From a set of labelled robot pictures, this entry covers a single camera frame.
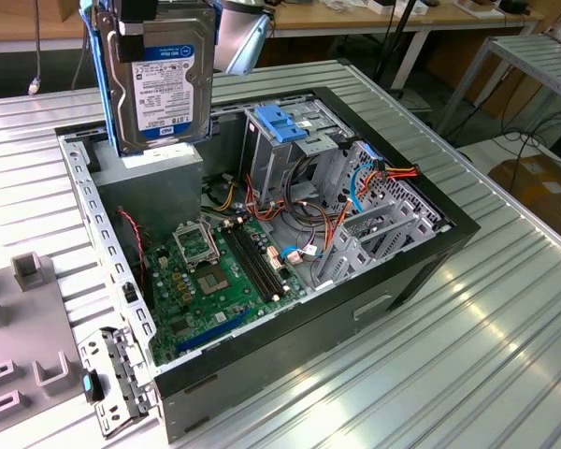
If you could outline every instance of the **open computer tower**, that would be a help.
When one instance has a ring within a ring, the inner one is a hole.
[[[106,438],[157,407],[177,440],[401,306],[479,229],[328,89],[211,117],[210,140],[140,157],[103,123],[57,130],[125,324],[79,344]]]

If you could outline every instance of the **teal button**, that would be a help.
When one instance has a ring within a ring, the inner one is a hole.
[[[87,374],[83,376],[83,388],[85,388],[85,391],[90,391],[92,389],[92,381]]]

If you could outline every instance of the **metal workbench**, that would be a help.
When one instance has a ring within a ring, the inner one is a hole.
[[[482,230],[406,306],[175,447],[561,447],[561,238],[351,66],[217,77],[214,96],[315,85],[331,87]],[[101,118],[96,90],[0,100],[0,267],[16,253],[50,255],[77,339],[117,316],[52,129]],[[0,448],[34,443],[156,448],[165,433],[150,416],[106,444],[79,397],[0,433]]]
[[[503,61],[492,78],[486,83],[478,100],[476,100],[476,105],[480,104],[496,88],[511,65],[553,91],[553,94],[549,95],[545,102],[540,105],[540,113],[550,106],[550,102],[553,101],[556,94],[561,95],[561,43],[544,35],[488,37],[453,92],[437,126],[439,134],[442,134],[451,121],[457,106],[491,53],[500,57]]]

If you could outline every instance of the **motherboard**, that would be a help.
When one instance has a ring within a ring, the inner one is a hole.
[[[200,254],[207,260],[197,262]],[[146,251],[157,327],[151,341],[155,364],[304,296],[293,268],[280,265],[274,254],[278,249],[256,220],[214,229],[192,224]]]

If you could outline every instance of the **green circuit board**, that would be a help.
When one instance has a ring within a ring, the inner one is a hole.
[[[245,223],[242,231],[251,239],[260,239],[266,246],[273,246],[255,220]],[[157,328],[156,336],[151,341],[151,350],[158,366],[179,356],[177,345],[180,343],[194,341],[196,337],[208,335],[205,334],[208,331],[216,332],[222,326],[230,326],[224,332],[228,333],[232,328],[244,326],[306,294],[293,269],[287,266],[284,267],[283,276],[273,269],[274,275],[286,289],[284,296],[278,301],[264,301],[232,253],[223,232],[213,229],[212,236],[220,252],[220,260],[216,265],[205,263],[195,269],[188,269],[172,237],[163,245],[146,251],[154,299],[151,316]],[[188,247],[201,251],[204,248],[203,236],[200,232],[188,233],[183,236],[182,245],[185,254]],[[163,253],[167,254],[166,261],[162,260]],[[260,256],[271,267],[269,257],[266,254]]]

